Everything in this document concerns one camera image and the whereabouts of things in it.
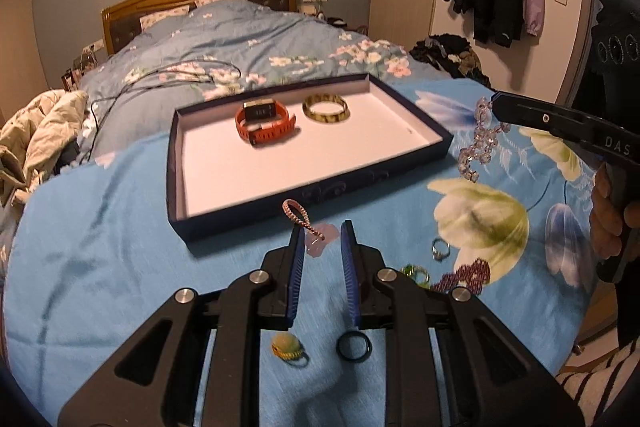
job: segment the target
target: yellow flower print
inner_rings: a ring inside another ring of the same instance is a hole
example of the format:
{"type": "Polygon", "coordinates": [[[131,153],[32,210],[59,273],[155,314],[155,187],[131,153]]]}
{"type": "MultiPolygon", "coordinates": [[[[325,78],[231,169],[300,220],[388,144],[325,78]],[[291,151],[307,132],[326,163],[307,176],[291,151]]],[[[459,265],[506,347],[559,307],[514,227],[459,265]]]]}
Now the yellow flower print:
{"type": "Polygon", "coordinates": [[[548,156],[558,166],[562,176],[568,182],[575,182],[582,174],[582,166],[578,155],[562,141],[561,138],[552,136],[547,131],[519,127],[520,134],[531,139],[533,147],[539,153],[548,156]]]}
{"type": "Polygon", "coordinates": [[[435,180],[444,195],[433,211],[438,234],[460,248],[454,269],[484,259],[496,282],[516,266],[529,239],[527,209],[510,195],[463,179],[435,180]]]}

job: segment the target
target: black cable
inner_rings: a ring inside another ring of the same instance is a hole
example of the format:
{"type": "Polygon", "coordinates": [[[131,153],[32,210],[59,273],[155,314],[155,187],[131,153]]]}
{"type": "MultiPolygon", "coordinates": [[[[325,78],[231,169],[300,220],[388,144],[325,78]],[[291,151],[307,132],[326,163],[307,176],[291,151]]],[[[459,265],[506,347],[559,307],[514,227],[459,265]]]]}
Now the black cable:
{"type": "MultiPolygon", "coordinates": [[[[118,100],[120,99],[121,96],[124,96],[125,94],[130,94],[132,92],[136,92],[137,95],[139,94],[143,94],[147,91],[151,91],[151,90],[155,90],[155,89],[164,89],[165,87],[177,87],[177,86],[184,86],[185,84],[215,84],[215,79],[210,75],[210,74],[206,74],[206,73],[193,73],[193,71],[181,71],[181,70],[171,70],[169,68],[173,68],[174,66],[180,66],[182,64],[186,64],[186,63],[201,63],[201,62],[206,62],[206,63],[210,63],[210,64],[218,64],[218,65],[222,65],[222,66],[227,66],[233,70],[236,70],[238,72],[238,78],[242,77],[242,71],[240,70],[240,68],[238,68],[235,64],[232,64],[231,62],[225,62],[224,60],[182,60],[180,62],[172,62],[171,64],[167,64],[165,66],[161,66],[160,68],[156,68],[155,70],[149,71],[145,74],[143,74],[142,76],[140,76],[139,78],[136,78],[134,81],[128,83],[126,86],[124,86],[120,92],[116,95],[113,96],[105,96],[103,98],[98,98],[96,100],[94,100],[93,102],[91,102],[89,104],[89,111],[91,112],[92,117],[94,117],[94,122],[95,122],[95,133],[94,133],[94,139],[92,140],[91,143],[91,147],[90,149],[82,155],[82,158],[80,159],[80,163],[82,164],[83,162],[87,162],[91,159],[92,154],[94,153],[94,148],[95,148],[95,143],[98,137],[98,133],[100,132],[102,126],[104,125],[105,120],[107,119],[107,117],[110,115],[111,110],[113,109],[113,107],[116,105],[116,103],[118,103],[118,100]],[[191,76],[194,76],[196,78],[196,80],[169,80],[166,82],[162,82],[161,84],[153,84],[151,86],[142,86],[142,87],[134,87],[138,82],[140,82],[141,80],[144,80],[145,78],[148,78],[150,76],[153,76],[155,74],[161,74],[161,73],[169,73],[169,74],[190,74],[191,76]],[[102,119],[98,122],[98,118],[95,115],[94,112],[94,104],[96,103],[100,103],[100,102],[107,102],[108,100],[113,100],[113,103],[111,103],[111,105],[109,106],[109,108],[107,109],[107,111],[105,111],[105,114],[102,116],[102,119]]],[[[133,100],[133,98],[135,98],[135,96],[131,97],[129,100],[126,100],[124,103],[129,102],[130,100],[133,100]]]]}

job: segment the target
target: metal screw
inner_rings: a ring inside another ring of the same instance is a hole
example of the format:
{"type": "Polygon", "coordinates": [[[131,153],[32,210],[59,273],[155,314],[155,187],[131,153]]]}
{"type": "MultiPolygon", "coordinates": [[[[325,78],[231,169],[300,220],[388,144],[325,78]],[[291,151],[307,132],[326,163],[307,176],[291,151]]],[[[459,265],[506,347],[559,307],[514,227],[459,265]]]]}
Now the metal screw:
{"type": "Polygon", "coordinates": [[[451,296],[458,302],[467,302],[471,298],[471,292],[463,286],[453,288],[451,296]]]}
{"type": "Polygon", "coordinates": [[[180,304],[187,304],[187,302],[193,301],[196,296],[195,292],[189,288],[182,288],[175,293],[175,300],[180,304]]]}
{"type": "Polygon", "coordinates": [[[249,274],[249,280],[254,284],[261,284],[269,279],[269,274],[264,270],[256,270],[249,274]]]}
{"type": "Polygon", "coordinates": [[[393,270],[391,268],[383,268],[382,270],[378,270],[378,279],[380,279],[382,282],[395,281],[396,277],[398,277],[396,270],[393,270]]]}

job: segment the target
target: blue bed sheet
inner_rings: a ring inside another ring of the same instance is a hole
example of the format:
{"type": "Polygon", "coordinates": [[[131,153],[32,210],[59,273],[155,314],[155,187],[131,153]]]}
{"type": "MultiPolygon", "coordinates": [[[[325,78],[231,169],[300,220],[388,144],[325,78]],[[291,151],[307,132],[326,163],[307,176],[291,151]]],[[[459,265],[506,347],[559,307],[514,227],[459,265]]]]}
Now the blue bed sheet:
{"type": "MultiPolygon", "coordinates": [[[[472,138],[476,100],[489,92],[470,80],[392,85],[454,133],[450,155],[309,208],[313,222],[339,229],[351,219],[358,240],[379,248],[388,265],[423,265],[433,282],[460,263],[488,260],[492,281],[480,298],[555,372],[570,352],[594,283],[586,239],[593,171],[560,140],[513,128],[500,136],[479,183],[466,182],[455,158],[472,138]],[[452,245],[441,263],[431,256],[438,236],[452,245]]],[[[8,354],[16,380],[52,423],[84,380],[176,289],[226,287],[288,241],[290,222],[282,216],[188,248],[166,217],[167,145],[167,134],[158,134],[63,173],[26,207],[6,281],[8,354]]],[[[262,334],[262,425],[383,425],[383,333],[367,332],[372,356],[350,365],[335,354],[335,341],[348,328],[334,241],[319,257],[305,259],[292,332],[308,352],[308,367],[274,357],[272,333],[262,334]]]]}
{"type": "MultiPolygon", "coordinates": [[[[177,107],[276,84],[364,72],[385,82],[449,77],[387,41],[372,42],[299,13],[224,0],[152,26],[104,66],[87,74],[82,89],[89,94],[89,104],[100,122],[94,150],[100,156],[168,131],[177,107]],[[176,63],[182,73],[165,71],[142,78],[176,63]],[[194,75],[201,80],[208,76],[212,83],[190,84],[194,75]],[[133,87],[130,84],[138,89],[176,79],[184,85],[122,96],[103,120],[113,105],[110,97],[133,87]]],[[[89,115],[79,137],[81,156],[94,142],[95,129],[96,121],[89,115]]]]}

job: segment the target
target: striped clothing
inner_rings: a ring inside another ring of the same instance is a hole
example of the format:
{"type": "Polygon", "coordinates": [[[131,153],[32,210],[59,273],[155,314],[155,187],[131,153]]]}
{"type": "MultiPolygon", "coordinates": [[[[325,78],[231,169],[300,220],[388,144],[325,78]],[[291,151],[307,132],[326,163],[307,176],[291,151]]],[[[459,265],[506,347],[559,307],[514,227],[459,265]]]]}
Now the striped clothing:
{"type": "Polygon", "coordinates": [[[623,347],[588,373],[561,373],[556,380],[582,410],[590,427],[609,407],[640,362],[638,340],[623,347]]]}

